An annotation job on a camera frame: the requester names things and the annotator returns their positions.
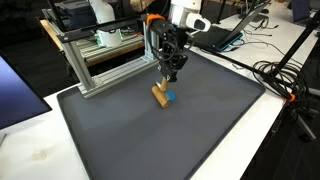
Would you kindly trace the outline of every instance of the white table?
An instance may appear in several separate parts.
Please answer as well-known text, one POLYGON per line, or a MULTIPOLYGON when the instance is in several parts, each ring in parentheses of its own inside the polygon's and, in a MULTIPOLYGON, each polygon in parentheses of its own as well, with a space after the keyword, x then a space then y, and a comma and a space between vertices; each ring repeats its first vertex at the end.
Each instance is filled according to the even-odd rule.
MULTIPOLYGON (((291 13, 283 4, 273 3, 269 10, 270 26, 278 24, 279 27, 261 32, 273 34, 273 37, 254 37, 272 43, 283 52, 287 52, 304 28, 291 23, 291 13)), ((222 26, 233 28, 239 21, 237 17, 230 17, 222 21, 222 26)), ((316 40, 313 35, 310 36, 302 48, 296 52, 294 58, 304 63, 316 40)), ((253 79, 252 74, 247 70, 236 70, 231 63, 225 60, 202 53, 197 48, 192 48, 192 50, 253 79)), ((251 45, 245 45, 225 55, 248 65, 259 60, 279 61, 283 57, 273 47, 260 49, 251 45)), ((0 147, 0 179, 88 179, 61 114, 56 95, 57 93, 45 98, 53 111, 2 131, 8 133, 8 136, 0 147)), ((272 93, 267 91, 263 94, 223 139, 192 179, 239 179, 283 104, 284 100, 272 93)))

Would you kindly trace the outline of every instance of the laptop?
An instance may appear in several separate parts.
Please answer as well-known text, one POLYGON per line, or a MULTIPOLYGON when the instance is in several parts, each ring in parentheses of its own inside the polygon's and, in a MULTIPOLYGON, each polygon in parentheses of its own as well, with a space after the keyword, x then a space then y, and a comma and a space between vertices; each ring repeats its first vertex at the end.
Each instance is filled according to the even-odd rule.
POLYGON ((310 0, 291 0, 293 23, 306 26, 312 18, 310 17, 310 0))
POLYGON ((259 2, 259 0, 253 2, 249 13, 247 13, 232 31, 217 26, 211 26, 207 32, 195 33, 194 46, 216 52, 223 52, 232 43, 243 36, 241 31, 259 14, 270 0, 264 1, 263 4, 256 4, 256 2, 259 2))

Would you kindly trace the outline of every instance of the laptop screen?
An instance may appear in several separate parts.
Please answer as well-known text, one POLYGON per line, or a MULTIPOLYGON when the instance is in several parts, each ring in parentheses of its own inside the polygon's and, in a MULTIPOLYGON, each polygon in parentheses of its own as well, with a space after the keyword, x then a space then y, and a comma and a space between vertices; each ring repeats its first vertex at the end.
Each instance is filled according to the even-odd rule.
POLYGON ((261 0, 254 2, 254 7, 250 9, 250 12, 242 19, 242 21, 233 29, 232 33, 226 38, 232 38, 236 34, 240 33, 259 13, 260 11, 270 2, 270 0, 265 0, 261 4, 261 0))
POLYGON ((0 129, 50 111, 0 52, 0 129))
POLYGON ((310 0, 291 0, 293 22, 310 17, 310 0))

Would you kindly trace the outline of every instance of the orange part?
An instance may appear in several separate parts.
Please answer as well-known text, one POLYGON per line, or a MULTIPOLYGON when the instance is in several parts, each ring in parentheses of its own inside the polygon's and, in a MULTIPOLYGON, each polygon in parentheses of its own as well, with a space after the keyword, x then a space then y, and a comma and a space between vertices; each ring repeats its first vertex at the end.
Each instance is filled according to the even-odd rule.
POLYGON ((296 100, 296 96, 294 94, 290 94, 291 99, 288 99, 289 102, 293 102, 294 100, 296 100))
POLYGON ((149 26, 150 21, 155 20, 155 19, 163 19, 164 20, 164 17, 159 15, 159 14, 150 14, 150 15, 148 15, 147 21, 146 21, 147 26, 149 26))

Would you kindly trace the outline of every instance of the wooden panel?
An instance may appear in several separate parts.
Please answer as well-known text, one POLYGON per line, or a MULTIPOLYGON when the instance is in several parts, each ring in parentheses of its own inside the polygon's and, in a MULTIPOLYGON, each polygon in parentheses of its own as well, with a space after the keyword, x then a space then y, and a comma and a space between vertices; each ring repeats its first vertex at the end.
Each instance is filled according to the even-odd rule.
POLYGON ((48 23, 48 20, 42 19, 40 20, 40 23, 42 27, 46 30, 46 32, 49 34, 53 42, 56 44, 56 46, 59 48, 60 51, 63 51, 61 42, 57 38, 57 33, 51 28, 51 26, 48 23))

